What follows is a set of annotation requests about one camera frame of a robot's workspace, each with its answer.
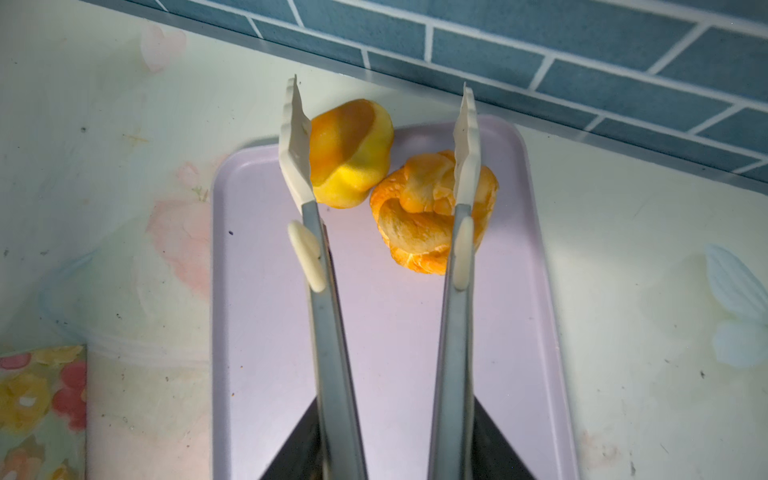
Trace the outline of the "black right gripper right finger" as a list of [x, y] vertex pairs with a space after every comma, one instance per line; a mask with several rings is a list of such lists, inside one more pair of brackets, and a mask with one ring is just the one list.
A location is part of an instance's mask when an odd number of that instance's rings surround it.
[[471, 470], [474, 480], [535, 479], [477, 397], [474, 398]]

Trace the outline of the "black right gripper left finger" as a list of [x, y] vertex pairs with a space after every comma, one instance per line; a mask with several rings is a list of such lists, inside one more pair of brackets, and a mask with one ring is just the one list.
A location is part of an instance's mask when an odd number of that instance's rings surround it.
[[320, 480], [323, 456], [317, 399], [307, 410], [277, 452], [261, 480]]

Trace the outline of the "metal tongs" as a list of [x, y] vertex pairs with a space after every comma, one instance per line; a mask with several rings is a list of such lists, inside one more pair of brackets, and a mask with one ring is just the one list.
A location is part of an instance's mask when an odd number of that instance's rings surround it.
[[[302, 216], [289, 223], [290, 243], [310, 288], [310, 320], [323, 474], [327, 479], [368, 476], [351, 377], [336, 277], [324, 222], [310, 182], [311, 122], [296, 78], [285, 92], [278, 159]], [[481, 138], [473, 90], [463, 88], [453, 130], [456, 198], [440, 329], [430, 441], [431, 479], [472, 476], [474, 199], [481, 172]]]

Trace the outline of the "green floral paper bag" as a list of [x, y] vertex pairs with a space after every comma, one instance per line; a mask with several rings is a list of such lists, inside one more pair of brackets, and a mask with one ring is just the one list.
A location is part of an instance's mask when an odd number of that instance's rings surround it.
[[1, 357], [1, 477], [85, 479], [87, 350]]

